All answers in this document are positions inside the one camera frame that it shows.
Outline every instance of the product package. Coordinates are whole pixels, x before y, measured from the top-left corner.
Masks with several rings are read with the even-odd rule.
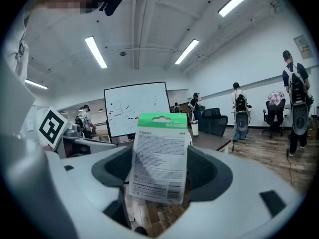
[[[181,204],[189,136],[186,114],[142,114],[134,140],[129,194]]]

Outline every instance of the whiteboard frame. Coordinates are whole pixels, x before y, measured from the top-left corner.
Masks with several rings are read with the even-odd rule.
[[[109,132],[109,136],[110,136],[110,142],[112,142],[112,137],[125,136],[125,135],[128,135],[128,134],[122,134],[122,135],[112,136],[111,130],[110,130],[110,126],[109,126],[108,110],[107,110],[107,108],[106,108],[105,91],[106,91],[106,90],[111,90],[111,89],[125,88],[125,87],[136,86],[136,85],[154,84],[154,83],[164,83],[164,85],[165,85],[165,91],[166,91],[166,97],[167,97],[167,103],[168,103],[168,109],[170,110],[170,104],[169,104],[169,99],[168,99],[168,94],[167,94],[166,82],[147,82],[147,83],[131,84],[131,85],[125,85],[125,86],[119,86],[119,87],[104,89],[104,91],[103,91],[103,93],[104,93],[104,105],[105,105],[105,113],[106,113],[106,119],[107,119],[106,126],[108,127],[108,132]]]

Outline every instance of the black cap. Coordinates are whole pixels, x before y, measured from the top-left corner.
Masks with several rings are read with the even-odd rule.
[[[88,109],[89,109],[89,111],[90,111],[90,108],[89,108],[89,106],[88,106],[88,105],[83,106],[83,109],[86,109],[86,108],[88,108]]]
[[[284,59],[289,59],[290,58],[290,56],[291,56],[291,54],[290,54],[290,52],[288,51],[288,50],[285,50],[284,52],[283,52],[283,57],[284,57]]]
[[[239,88],[239,83],[238,83],[238,82],[235,82],[235,83],[233,84],[233,87],[234,87],[234,89],[238,89],[238,88]]]

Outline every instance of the black office chair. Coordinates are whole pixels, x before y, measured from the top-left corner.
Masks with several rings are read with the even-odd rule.
[[[263,110],[264,121],[267,122],[269,127],[266,130],[263,130],[262,133],[270,131],[271,134],[269,138],[273,138],[273,133],[280,133],[280,136],[283,136],[283,132],[280,130],[280,125],[284,122],[284,106],[286,99],[282,99],[279,105],[270,105],[269,101],[266,102],[268,114]]]
[[[216,111],[216,108],[203,111],[201,115],[202,123],[199,131],[222,137],[228,124],[228,117],[221,116],[220,112],[219,115],[214,115]]]
[[[206,109],[205,111],[205,116],[221,116],[219,108],[210,108]]]

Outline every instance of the black pants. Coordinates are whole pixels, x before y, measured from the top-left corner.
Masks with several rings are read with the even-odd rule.
[[[83,133],[84,133],[84,138],[88,138],[88,139],[92,139],[93,138],[91,131],[83,130]]]
[[[295,133],[294,129],[293,128],[291,129],[290,150],[289,150],[291,154],[294,154],[296,152],[298,137],[300,139],[300,146],[301,147],[306,146],[306,144],[307,144],[307,135],[308,135],[308,130],[303,135],[297,135]]]

